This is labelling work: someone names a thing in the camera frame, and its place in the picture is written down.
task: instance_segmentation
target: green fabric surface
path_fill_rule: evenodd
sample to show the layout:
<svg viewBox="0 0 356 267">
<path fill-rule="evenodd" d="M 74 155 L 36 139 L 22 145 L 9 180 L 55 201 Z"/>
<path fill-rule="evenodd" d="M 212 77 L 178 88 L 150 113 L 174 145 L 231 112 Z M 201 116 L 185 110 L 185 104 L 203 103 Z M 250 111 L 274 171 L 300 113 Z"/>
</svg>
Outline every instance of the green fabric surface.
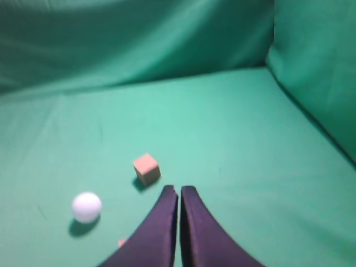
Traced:
<svg viewBox="0 0 356 267">
<path fill-rule="evenodd" d="M 0 0 L 0 92 L 260 66 L 272 39 L 272 0 Z"/>
<path fill-rule="evenodd" d="M 356 162 L 356 2 L 276 0 L 271 70 Z"/>
<path fill-rule="evenodd" d="M 0 98 L 0 266 L 95 266 L 164 184 L 196 186 L 266 266 L 356 265 L 355 169 L 266 68 L 43 92 Z M 131 161 L 146 152 L 163 177 L 139 192 Z M 101 220 L 75 236 L 71 201 L 87 190 Z"/>
</svg>

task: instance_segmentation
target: ping pong ball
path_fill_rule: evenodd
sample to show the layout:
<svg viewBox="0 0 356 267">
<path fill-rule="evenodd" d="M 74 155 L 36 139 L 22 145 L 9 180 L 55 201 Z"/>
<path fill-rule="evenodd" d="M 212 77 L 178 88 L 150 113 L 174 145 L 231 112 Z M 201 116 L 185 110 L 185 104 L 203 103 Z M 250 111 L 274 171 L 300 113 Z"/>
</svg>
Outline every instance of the ping pong ball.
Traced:
<svg viewBox="0 0 356 267">
<path fill-rule="evenodd" d="M 74 218 L 82 224 L 94 222 L 102 208 L 100 198 L 92 192 L 84 192 L 75 197 L 72 204 Z"/>
</svg>

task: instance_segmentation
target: green backdrop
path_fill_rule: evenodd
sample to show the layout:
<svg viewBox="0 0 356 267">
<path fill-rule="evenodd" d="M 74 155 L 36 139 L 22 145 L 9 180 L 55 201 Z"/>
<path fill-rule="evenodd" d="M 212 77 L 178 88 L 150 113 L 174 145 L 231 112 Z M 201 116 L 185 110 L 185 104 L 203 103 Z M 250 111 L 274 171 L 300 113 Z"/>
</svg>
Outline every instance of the green backdrop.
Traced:
<svg viewBox="0 0 356 267">
<path fill-rule="evenodd" d="M 356 161 L 356 2 L 276 0 L 275 77 Z"/>
<path fill-rule="evenodd" d="M 263 65 L 272 37 L 270 0 L 0 0 L 0 90 Z"/>
</svg>

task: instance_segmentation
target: wooden cube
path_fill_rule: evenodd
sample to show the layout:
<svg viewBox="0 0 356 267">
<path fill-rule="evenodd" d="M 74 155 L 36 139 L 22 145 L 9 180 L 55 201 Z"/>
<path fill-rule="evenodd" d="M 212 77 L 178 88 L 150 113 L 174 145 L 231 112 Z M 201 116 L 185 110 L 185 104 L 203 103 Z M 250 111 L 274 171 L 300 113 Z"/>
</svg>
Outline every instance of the wooden cube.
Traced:
<svg viewBox="0 0 356 267">
<path fill-rule="evenodd" d="M 145 154 L 133 162 L 137 177 L 144 185 L 149 185 L 161 177 L 161 171 L 157 161 L 150 155 Z"/>
</svg>

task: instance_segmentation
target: pink cube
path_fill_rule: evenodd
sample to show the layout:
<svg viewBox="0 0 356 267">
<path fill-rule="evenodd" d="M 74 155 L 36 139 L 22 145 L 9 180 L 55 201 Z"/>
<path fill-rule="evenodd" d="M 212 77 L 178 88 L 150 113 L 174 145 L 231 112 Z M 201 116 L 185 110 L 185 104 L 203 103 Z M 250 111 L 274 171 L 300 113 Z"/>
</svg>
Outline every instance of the pink cube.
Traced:
<svg viewBox="0 0 356 267">
<path fill-rule="evenodd" d="M 145 185 L 149 185 L 161 177 L 161 171 L 157 161 L 150 155 L 145 154 L 133 162 L 137 177 Z"/>
</svg>

